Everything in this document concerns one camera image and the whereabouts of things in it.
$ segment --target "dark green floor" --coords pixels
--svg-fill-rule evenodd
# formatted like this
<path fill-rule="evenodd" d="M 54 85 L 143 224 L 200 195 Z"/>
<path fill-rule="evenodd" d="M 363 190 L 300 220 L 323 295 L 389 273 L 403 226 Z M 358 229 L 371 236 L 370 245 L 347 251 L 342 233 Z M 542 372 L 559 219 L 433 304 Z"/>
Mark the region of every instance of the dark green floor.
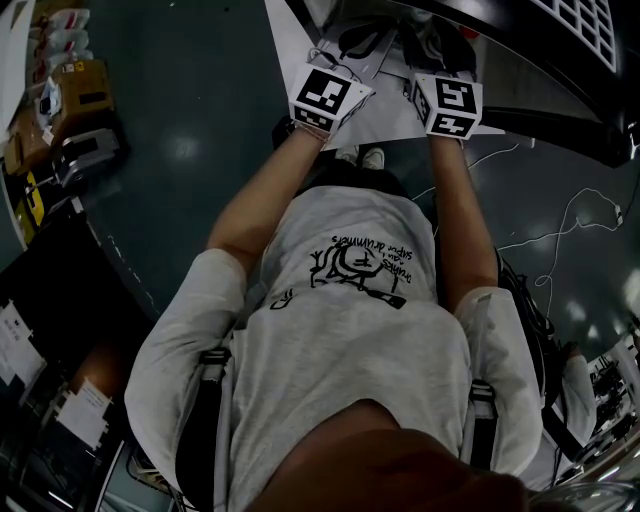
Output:
<path fill-rule="evenodd" d="M 287 110 L 285 89 L 262 0 L 92 0 L 90 6 L 91 48 L 107 61 L 132 151 L 118 172 L 92 184 L 83 202 L 125 284 L 156 318 L 213 220 L 269 155 L 271 129 Z M 475 137 L 467 150 L 474 160 L 510 145 L 505 137 Z M 431 186 L 424 140 L 383 147 L 388 167 L 412 196 Z M 538 143 L 498 155 L 472 174 L 500 247 L 557 231 L 567 201 L 586 186 L 624 211 L 638 171 L 637 162 L 612 170 Z M 431 198 L 418 204 L 429 209 Z M 612 207 L 595 195 L 575 207 L 582 222 L 615 225 Z M 576 339 L 589 356 L 613 345 L 614 325 L 627 323 L 623 287 L 640 268 L 639 226 L 636 205 L 615 233 L 593 228 L 562 237 L 551 319 L 561 339 Z M 549 270 L 553 251 L 554 239 L 547 239 L 503 254 L 533 281 Z M 531 291 L 545 310 L 548 287 Z M 569 302 L 586 318 L 572 320 Z M 597 337 L 587 337 L 591 326 Z"/>

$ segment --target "white box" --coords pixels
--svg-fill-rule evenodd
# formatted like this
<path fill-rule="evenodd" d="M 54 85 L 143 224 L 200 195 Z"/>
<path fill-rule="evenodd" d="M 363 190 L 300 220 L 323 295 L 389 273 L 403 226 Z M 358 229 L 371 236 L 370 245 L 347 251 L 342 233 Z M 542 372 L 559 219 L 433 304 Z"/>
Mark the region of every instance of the white box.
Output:
<path fill-rule="evenodd" d="M 35 0 L 13 0 L 0 14 L 0 141 L 5 138 L 24 94 L 27 40 L 34 5 Z"/>
<path fill-rule="evenodd" d="M 319 130 L 335 133 L 364 105 L 373 89 L 311 64 L 303 64 L 289 93 L 289 115 Z"/>
<path fill-rule="evenodd" d="M 468 139 L 482 120 L 482 85 L 416 73 L 411 102 L 427 134 Z"/>

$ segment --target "black and white marker cube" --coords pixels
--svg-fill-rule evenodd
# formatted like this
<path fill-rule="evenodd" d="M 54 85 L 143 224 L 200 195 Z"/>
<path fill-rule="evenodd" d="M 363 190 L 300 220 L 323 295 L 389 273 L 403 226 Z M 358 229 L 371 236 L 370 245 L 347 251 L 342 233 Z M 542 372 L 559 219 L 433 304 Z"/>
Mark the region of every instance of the black and white marker cube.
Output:
<path fill-rule="evenodd" d="M 411 102 L 427 134 L 468 139 L 482 119 L 482 85 L 416 73 Z"/>
<path fill-rule="evenodd" d="M 360 82 L 304 64 L 289 93 L 289 114 L 294 121 L 335 133 L 372 94 L 373 89 Z"/>

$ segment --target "grid panel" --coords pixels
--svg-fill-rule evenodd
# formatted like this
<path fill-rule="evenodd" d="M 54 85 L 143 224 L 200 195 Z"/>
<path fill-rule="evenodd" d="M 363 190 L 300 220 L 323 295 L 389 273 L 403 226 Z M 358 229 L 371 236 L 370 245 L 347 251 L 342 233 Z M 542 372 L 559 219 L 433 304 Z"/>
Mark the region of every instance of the grid panel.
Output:
<path fill-rule="evenodd" d="M 580 38 L 616 72 L 616 47 L 609 0 L 531 0 Z"/>

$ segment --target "white sneaker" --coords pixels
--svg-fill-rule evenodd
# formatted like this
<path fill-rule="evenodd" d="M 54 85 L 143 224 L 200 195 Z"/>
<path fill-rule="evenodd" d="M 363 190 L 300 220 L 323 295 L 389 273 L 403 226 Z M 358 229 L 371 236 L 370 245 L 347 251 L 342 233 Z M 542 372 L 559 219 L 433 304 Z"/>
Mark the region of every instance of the white sneaker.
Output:
<path fill-rule="evenodd" d="M 362 168 L 374 171 L 384 169 L 384 151 L 380 148 L 372 148 L 367 151 L 362 159 Z"/>
<path fill-rule="evenodd" d="M 360 146 L 347 146 L 336 151 L 336 160 L 344 160 L 355 167 L 358 163 L 358 155 L 360 154 Z"/>

